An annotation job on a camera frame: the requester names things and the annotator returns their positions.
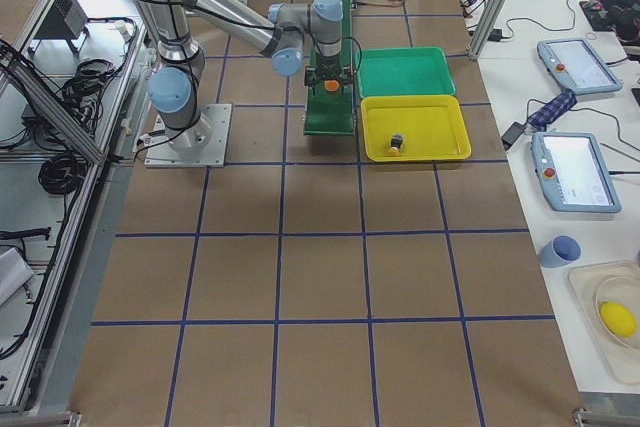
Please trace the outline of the orange cylinder plain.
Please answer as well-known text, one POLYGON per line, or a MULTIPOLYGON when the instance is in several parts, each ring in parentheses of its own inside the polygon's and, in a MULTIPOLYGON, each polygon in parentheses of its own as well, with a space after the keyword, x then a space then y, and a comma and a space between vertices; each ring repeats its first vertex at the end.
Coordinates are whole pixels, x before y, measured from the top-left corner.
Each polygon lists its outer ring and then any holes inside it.
POLYGON ((337 80, 325 80, 324 83, 324 88, 327 92, 335 92, 340 88, 340 83, 337 80))

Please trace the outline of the yellow push button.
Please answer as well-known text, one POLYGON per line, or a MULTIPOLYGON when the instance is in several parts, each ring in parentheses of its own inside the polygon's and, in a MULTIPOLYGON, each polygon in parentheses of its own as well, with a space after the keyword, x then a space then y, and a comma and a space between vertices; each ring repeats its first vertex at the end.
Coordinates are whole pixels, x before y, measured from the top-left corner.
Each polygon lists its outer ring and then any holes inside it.
POLYGON ((389 147, 386 155, 390 157, 398 157, 401 155, 401 149, 404 143, 404 137, 400 133, 394 134, 389 141, 389 147))

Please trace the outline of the green conveyor belt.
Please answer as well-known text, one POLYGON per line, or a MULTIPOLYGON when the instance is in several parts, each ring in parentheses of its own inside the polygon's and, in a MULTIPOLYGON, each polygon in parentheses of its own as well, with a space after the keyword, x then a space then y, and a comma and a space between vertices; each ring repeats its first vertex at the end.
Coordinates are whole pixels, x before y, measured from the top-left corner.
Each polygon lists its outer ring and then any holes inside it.
POLYGON ((313 29, 310 64, 305 68, 303 132, 308 136, 355 133, 351 7, 352 0, 313 0, 311 4, 311 22, 322 25, 313 29))

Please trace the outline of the green plastic tray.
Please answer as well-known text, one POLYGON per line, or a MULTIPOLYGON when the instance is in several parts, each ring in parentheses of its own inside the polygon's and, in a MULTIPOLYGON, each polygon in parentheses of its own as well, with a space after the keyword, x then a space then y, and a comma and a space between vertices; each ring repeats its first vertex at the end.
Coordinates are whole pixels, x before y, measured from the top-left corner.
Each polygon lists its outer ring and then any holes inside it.
POLYGON ((439 47, 365 49, 355 54, 355 66, 361 98, 456 93, 439 47))

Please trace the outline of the yellow plastic tray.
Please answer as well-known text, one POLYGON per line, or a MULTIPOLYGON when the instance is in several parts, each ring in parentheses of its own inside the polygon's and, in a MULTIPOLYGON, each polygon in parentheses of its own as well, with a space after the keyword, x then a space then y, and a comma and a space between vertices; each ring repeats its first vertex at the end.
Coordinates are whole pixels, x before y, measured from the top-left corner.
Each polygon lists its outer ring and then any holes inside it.
POLYGON ((464 160, 472 148, 458 100, 451 95, 373 96, 361 101, 367 157, 375 162, 464 160), (404 137, 401 155, 386 155, 404 137))

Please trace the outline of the black power adapter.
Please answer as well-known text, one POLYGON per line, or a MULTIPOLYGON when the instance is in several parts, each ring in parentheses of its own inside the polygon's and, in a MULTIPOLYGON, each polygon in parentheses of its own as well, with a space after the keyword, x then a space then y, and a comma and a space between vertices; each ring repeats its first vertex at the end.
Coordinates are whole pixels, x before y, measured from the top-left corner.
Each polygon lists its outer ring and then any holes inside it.
POLYGON ((505 151, 511 149, 511 147, 519 140, 519 138, 525 132, 526 125, 519 122, 513 122, 509 128, 501 135, 501 142, 505 151))

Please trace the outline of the blue checkered cloth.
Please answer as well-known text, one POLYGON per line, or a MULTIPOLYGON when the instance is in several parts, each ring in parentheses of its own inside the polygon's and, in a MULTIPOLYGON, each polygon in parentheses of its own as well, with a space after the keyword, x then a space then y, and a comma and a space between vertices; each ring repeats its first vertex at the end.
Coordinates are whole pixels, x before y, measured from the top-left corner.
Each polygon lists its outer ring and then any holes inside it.
POLYGON ((527 124, 534 132, 543 132, 577 103, 576 94, 566 89, 528 116, 527 124))

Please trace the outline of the teach pendant far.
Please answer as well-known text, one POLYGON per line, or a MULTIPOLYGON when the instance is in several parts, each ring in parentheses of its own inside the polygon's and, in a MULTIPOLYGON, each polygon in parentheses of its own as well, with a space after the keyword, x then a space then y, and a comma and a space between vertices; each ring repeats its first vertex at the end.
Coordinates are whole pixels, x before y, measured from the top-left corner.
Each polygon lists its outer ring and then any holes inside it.
POLYGON ((622 89, 620 79, 585 38, 541 41, 536 51, 548 74, 576 96, 622 89))

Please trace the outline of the teach pendant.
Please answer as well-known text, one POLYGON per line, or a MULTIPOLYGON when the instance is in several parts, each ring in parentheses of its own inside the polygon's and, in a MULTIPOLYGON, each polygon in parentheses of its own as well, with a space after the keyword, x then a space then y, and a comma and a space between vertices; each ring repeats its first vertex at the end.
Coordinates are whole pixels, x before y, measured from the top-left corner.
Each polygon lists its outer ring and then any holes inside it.
POLYGON ((622 206, 590 133, 536 132, 531 155, 541 191, 558 212, 614 214, 622 206))
POLYGON ((548 74, 576 96, 622 89, 620 79, 585 38, 541 41, 536 51, 548 74))

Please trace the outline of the teach pendant near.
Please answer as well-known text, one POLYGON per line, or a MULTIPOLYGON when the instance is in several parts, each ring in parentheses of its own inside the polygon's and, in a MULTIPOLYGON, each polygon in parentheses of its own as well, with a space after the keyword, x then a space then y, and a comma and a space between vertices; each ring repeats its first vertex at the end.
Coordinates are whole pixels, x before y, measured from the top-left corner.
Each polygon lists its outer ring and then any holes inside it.
POLYGON ((536 132, 531 155, 541 191, 558 212, 614 214, 622 206, 590 133, 536 132))

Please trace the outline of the blue plastic cup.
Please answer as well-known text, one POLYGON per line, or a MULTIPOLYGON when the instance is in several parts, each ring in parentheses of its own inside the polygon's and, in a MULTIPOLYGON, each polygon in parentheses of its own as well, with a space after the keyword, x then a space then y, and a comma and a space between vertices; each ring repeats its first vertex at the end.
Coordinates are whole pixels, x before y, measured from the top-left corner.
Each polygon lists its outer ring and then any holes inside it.
POLYGON ((573 237, 559 235, 544 245, 538 258, 544 268, 559 268, 577 261, 581 254, 581 246, 573 237))

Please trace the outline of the beige tray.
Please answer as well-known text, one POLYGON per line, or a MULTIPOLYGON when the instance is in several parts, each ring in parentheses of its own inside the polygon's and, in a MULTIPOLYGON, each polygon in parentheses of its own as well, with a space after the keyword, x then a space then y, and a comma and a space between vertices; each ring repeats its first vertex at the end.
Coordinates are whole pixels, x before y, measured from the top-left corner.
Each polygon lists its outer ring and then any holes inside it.
POLYGON ((626 385, 639 383, 639 350, 614 342, 597 319, 595 294, 599 284, 610 276, 629 276, 639 280, 639 266, 630 261, 616 261, 576 267, 568 281, 574 297, 587 319, 592 337, 613 377, 626 385))

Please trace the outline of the yellow lemon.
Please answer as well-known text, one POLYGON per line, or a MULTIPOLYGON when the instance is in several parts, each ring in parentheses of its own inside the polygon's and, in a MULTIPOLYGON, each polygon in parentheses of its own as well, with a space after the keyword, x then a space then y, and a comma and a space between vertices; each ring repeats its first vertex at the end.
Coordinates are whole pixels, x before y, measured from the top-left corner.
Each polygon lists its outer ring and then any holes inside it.
POLYGON ((631 338, 637 329, 634 315, 625 306, 616 302, 603 302, 599 306, 599 315, 605 327, 614 335, 631 338))

